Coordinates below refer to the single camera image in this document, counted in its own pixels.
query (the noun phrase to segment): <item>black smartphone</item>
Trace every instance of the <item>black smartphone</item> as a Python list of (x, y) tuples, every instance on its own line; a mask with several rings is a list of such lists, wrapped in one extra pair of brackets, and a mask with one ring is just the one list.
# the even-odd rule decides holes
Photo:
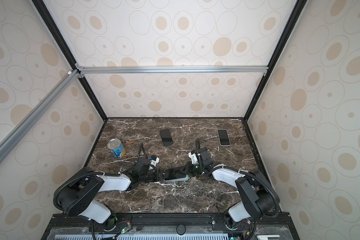
[(173, 144), (171, 133), (169, 132), (169, 129), (163, 129), (160, 130), (160, 137), (163, 141), (163, 146), (168, 146)]
[(225, 129), (217, 130), (217, 135), (219, 136), (220, 146), (227, 147), (231, 146), (229, 141), (228, 132)]

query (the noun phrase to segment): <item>patterned wallpaper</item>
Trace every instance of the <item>patterned wallpaper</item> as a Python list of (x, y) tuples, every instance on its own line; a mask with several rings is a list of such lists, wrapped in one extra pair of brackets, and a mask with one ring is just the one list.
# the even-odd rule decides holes
[(52, 215), (53, 193), (89, 154), (102, 119), (72, 84), (0, 164), (0, 240), (39, 240)]
[(87, 74), (108, 117), (241, 117), (262, 73)]
[(360, 0), (302, 13), (250, 128), (302, 240), (360, 240)]
[(295, 0), (44, 0), (82, 66), (267, 65)]
[(0, 142), (71, 69), (33, 7), (0, 0)]

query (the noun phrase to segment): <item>brown marble surface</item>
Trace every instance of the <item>brown marble surface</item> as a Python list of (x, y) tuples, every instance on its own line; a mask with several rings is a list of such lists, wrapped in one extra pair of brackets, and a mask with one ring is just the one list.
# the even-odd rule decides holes
[[(164, 147), (159, 131), (168, 128), (173, 145)], [(219, 145), (217, 130), (226, 129), (231, 146)], [(116, 159), (106, 145), (112, 138), (126, 146), (126, 155)], [(212, 160), (235, 169), (257, 168), (248, 139), (240, 119), (109, 119), (101, 133), (88, 166), (96, 171), (117, 173), (131, 167), (136, 160), (140, 142), (148, 156), (160, 158), (157, 168), (168, 169), (184, 166), (190, 161), (188, 152), (195, 149), (195, 138), (200, 147), (206, 148)], [(96, 200), (114, 212), (217, 212), (240, 201), (237, 189), (223, 182), (201, 176), (182, 182), (157, 182), (128, 191), (107, 191), (96, 195)]]

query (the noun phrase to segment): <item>tin can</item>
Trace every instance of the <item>tin can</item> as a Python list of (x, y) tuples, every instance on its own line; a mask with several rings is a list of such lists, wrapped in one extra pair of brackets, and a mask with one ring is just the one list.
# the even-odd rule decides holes
[(117, 158), (123, 157), (125, 155), (125, 148), (118, 138), (111, 139), (107, 143), (107, 148)]

